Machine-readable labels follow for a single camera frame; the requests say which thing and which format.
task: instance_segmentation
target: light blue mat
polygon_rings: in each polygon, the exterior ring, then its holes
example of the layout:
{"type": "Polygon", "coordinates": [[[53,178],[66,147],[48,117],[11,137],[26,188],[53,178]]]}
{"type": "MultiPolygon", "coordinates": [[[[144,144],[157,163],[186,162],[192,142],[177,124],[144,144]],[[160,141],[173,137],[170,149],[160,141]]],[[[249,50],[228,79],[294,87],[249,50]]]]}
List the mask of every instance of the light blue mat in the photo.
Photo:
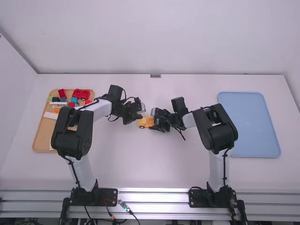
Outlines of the light blue mat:
{"type": "Polygon", "coordinates": [[[277,158],[280,147],[269,111],[260,93],[220,92],[217,96],[236,126],[239,138],[232,157],[277,158]]]}

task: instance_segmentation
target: table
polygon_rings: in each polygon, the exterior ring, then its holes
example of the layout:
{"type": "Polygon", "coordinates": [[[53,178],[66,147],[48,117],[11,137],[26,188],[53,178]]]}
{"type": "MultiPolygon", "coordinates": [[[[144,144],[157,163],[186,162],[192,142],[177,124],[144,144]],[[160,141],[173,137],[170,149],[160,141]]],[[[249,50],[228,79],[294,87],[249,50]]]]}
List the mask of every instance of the table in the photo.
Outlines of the table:
{"type": "MultiPolygon", "coordinates": [[[[41,197],[43,203],[52,200],[52,191],[58,193],[59,198],[55,199],[58,202],[46,204],[45,207],[49,213],[53,211],[51,215],[59,216],[63,199],[61,197],[68,196],[73,185],[70,171],[59,156],[35,153],[31,149],[44,101],[55,88],[88,87],[94,90],[95,96],[100,96],[107,93],[110,84],[123,87],[128,97],[138,96],[146,104],[148,111],[145,115],[150,114],[152,107],[171,111],[171,98],[179,96],[183,96],[189,110],[193,110],[200,106],[216,104],[217,94],[221,91],[262,93],[282,154],[276,159],[231,158],[231,185],[241,199],[248,196],[245,203],[246,212],[250,214],[249,219],[261,219],[265,216],[264,218],[268,219],[274,217],[277,220],[281,218],[284,221],[300,221],[300,152],[297,142],[300,114],[283,75],[162,74],[160,79],[150,78],[150,75],[39,75],[0,172],[0,194],[8,200],[1,204],[5,210],[0,206],[0,216],[13,215],[9,213],[14,211],[13,207],[16,207],[17,211],[28,211],[26,204],[22,206],[19,202],[18,206],[15,206],[15,199],[5,197],[15,191],[25,196],[21,198],[22,201],[29,200],[26,196],[28,191],[38,193],[39,196],[44,194],[44,197],[41,197]]],[[[167,196],[168,193],[175,192],[180,197],[187,197],[186,192],[191,186],[205,187],[209,176],[209,157],[196,128],[188,129],[184,135],[186,141],[182,140],[175,130],[162,134],[153,130],[138,129],[135,122],[124,126],[121,121],[108,122],[102,119],[96,122],[93,128],[93,143],[89,152],[92,171],[101,187],[120,190],[127,188],[124,194],[134,192],[139,196],[147,192],[167,196]]],[[[145,206],[136,208],[137,215],[144,215],[144,218],[161,218],[162,216],[157,216],[161,212],[162,215],[168,214],[171,218],[174,213],[182,214],[174,205],[184,203],[185,218],[190,215],[199,219],[212,219],[214,213],[217,213],[217,219],[229,219],[225,209],[192,210],[186,200],[156,200],[167,203],[169,207],[163,210],[146,204],[149,210],[147,211],[145,206]]],[[[143,199],[136,198],[135,201],[143,202],[143,199]]],[[[40,208],[38,203],[34,205],[34,213],[41,213],[46,209],[40,208]]],[[[73,215],[79,215],[78,211],[80,210],[75,211],[73,215]]]]}

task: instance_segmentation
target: wire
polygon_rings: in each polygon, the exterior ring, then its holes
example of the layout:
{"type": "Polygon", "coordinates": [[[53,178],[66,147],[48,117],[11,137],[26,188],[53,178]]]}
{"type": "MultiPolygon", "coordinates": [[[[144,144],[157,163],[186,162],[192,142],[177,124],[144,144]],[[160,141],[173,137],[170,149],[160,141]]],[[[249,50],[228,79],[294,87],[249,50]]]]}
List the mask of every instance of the wire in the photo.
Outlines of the wire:
{"type": "Polygon", "coordinates": [[[115,118],[115,119],[113,119],[113,120],[109,120],[111,117],[112,117],[112,116],[111,116],[111,115],[109,115],[109,117],[107,118],[107,120],[108,120],[108,121],[110,121],[110,122],[114,122],[114,121],[116,121],[118,118],[120,118],[120,116],[118,116],[118,117],[116,117],[116,118],[115,118]]]}
{"type": "Polygon", "coordinates": [[[125,101],[127,101],[126,91],[125,91],[125,89],[124,89],[124,88],[122,88],[122,89],[123,89],[123,91],[124,91],[124,94],[125,94],[125,101]]]}
{"type": "Polygon", "coordinates": [[[226,157],[228,156],[227,155],[227,152],[229,151],[229,148],[225,151],[224,155],[223,155],[223,163],[224,163],[224,176],[223,176],[223,182],[224,182],[224,187],[226,186],[226,183],[225,183],[225,180],[227,179],[226,177],[226,157]]]}
{"type": "Polygon", "coordinates": [[[134,218],[137,220],[137,222],[139,223],[139,225],[141,225],[140,224],[140,221],[136,218],[136,216],[132,213],[132,215],[134,216],[134,218]]]}

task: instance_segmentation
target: building block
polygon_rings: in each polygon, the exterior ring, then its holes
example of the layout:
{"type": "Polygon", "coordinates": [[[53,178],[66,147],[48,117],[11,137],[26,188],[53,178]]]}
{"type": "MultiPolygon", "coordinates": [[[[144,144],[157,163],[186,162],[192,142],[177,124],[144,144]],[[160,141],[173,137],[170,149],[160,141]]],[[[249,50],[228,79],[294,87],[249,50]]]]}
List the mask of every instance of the building block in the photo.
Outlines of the building block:
{"type": "Polygon", "coordinates": [[[53,96],[48,96],[47,102],[52,102],[52,98],[53,98],[53,96]]]}
{"type": "Polygon", "coordinates": [[[74,102],[69,102],[69,103],[68,103],[68,106],[74,108],[74,107],[75,107],[75,103],[74,103],[74,102]]]}
{"type": "Polygon", "coordinates": [[[62,98],[60,99],[60,101],[61,101],[61,102],[68,102],[68,100],[67,100],[65,97],[62,97],[62,98]]]}
{"type": "Polygon", "coordinates": [[[89,104],[89,103],[91,103],[92,102],[92,100],[85,100],[85,105],[87,105],[87,104],[89,104]]]}
{"type": "Polygon", "coordinates": [[[81,91],[81,95],[80,95],[81,100],[85,101],[85,100],[89,99],[89,97],[90,97],[90,91],[89,90],[82,90],[81,91]]]}
{"type": "Polygon", "coordinates": [[[76,97],[71,97],[71,102],[74,102],[75,104],[79,103],[78,98],[76,98],[76,97]]]}
{"type": "Polygon", "coordinates": [[[80,89],[75,89],[73,91],[72,97],[80,98],[80,96],[81,96],[81,90],[80,89]]]}
{"type": "Polygon", "coordinates": [[[67,98],[65,90],[60,89],[58,90],[58,93],[60,95],[60,98],[67,98]]]}
{"type": "Polygon", "coordinates": [[[59,97],[53,97],[52,102],[60,102],[60,98],[59,97]]]}
{"type": "Polygon", "coordinates": [[[60,113],[60,108],[54,107],[54,108],[52,108],[52,112],[58,114],[58,113],[60,113]]]}

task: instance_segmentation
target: wooden tray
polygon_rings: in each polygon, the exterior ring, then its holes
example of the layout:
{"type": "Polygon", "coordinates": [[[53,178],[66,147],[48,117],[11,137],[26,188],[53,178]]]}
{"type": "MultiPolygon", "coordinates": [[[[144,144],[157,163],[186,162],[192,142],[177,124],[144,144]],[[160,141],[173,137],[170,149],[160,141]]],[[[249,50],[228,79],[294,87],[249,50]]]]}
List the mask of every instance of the wooden tray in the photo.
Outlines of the wooden tray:
{"type": "MultiPolygon", "coordinates": [[[[49,96],[54,96],[54,97],[59,97],[58,94],[59,89],[52,90],[49,93],[49,96]]],[[[68,102],[71,101],[71,97],[73,94],[74,89],[65,89],[66,96],[68,102]]],[[[94,99],[94,92],[92,90],[90,91],[90,100],[94,99]]],[[[82,101],[81,99],[79,100],[79,105],[82,106],[84,105],[85,101],[82,101]]],[[[46,102],[42,118],[39,122],[39,126],[37,129],[36,136],[34,138],[34,142],[32,144],[32,149],[35,152],[57,152],[56,150],[50,150],[50,139],[52,137],[52,133],[55,127],[56,120],[49,119],[43,117],[45,112],[51,112],[52,113],[52,106],[49,104],[49,102],[46,102]]]]}

